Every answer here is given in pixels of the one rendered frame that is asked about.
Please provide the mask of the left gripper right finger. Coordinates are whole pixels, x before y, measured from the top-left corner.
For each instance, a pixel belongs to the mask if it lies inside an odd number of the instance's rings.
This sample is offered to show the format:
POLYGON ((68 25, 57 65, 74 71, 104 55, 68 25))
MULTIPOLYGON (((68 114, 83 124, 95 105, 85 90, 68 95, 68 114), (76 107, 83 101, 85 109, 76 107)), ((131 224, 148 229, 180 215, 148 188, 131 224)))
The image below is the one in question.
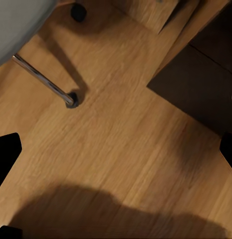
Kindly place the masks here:
POLYGON ((221 136, 220 151, 232 167, 232 133, 223 133, 223 136, 221 136))

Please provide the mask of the swivel chair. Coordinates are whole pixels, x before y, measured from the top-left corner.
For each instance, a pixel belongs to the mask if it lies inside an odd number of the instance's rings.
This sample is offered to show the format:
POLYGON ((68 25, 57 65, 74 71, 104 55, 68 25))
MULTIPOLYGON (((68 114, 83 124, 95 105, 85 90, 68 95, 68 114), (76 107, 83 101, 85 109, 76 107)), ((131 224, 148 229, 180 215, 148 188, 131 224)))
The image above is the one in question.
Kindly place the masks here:
POLYGON ((64 93, 17 53, 36 35, 54 9, 72 5, 71 17, 82 22, 87 10, 77 0, 0 0, 0 66, 12 59, 45 87, 65 101, 66 108, 79 106, 75 93, 64 93))

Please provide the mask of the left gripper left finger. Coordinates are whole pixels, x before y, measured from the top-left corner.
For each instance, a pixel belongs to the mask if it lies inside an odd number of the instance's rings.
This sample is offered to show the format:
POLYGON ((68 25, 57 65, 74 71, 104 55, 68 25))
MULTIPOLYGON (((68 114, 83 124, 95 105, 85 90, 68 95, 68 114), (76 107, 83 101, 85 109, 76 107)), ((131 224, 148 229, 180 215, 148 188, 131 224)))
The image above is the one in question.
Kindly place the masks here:
POLYGON ((22 151, 17 132, 0 136, 0 186, 22 151))

